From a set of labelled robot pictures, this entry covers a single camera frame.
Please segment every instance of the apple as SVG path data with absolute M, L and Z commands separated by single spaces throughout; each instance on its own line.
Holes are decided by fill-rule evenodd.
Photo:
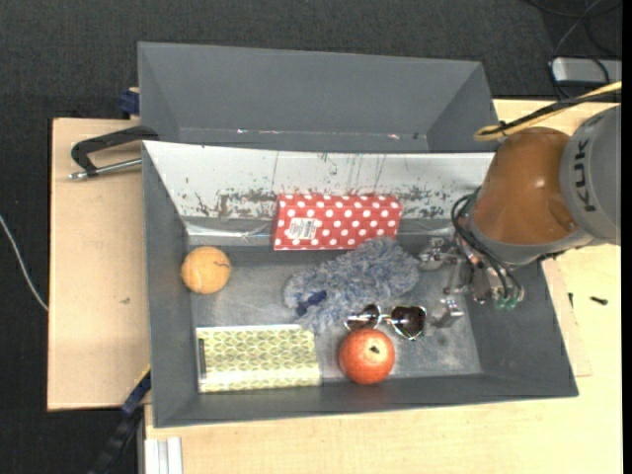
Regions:
M 338 363 L 351 381 L 375 384 L 390 374 L 395 364 L 395 348 L 388 336 L 379 330 L 356 330 L 341 343 Z

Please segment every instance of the white label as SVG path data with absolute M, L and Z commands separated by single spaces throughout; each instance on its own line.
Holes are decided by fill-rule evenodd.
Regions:
M 316 219 L 293 217 L 289 222 L 287 238 L 301 241 L 311 240 L 316 237 L 316 228 Z

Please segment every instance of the red polka dot box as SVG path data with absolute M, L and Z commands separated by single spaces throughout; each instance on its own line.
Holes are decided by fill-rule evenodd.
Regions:
M 397 235 L 402 205 L 395 197 L 279 195 L 273 246 L 289 249 L 353 249 L 375 237 Z

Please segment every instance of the green patterned box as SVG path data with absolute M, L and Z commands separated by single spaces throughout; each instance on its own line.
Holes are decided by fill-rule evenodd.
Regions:
M 202 393 L 321 383 L 314 335 L 298 325 L 197 328 Z

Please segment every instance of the sunglasses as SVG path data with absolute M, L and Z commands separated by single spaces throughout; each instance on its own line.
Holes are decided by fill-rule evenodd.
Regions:
M 345 321 L 345 328 L 353 332 L 362 328 L 377 328 L 382 322 L 391 325 L 404 339 L 416 341 L 424 334 L 426 309 L 421 305 L 397 306 L 390 314 L 382 314 L 377 305 L 369 304 L 361 312 L 350 315 Z

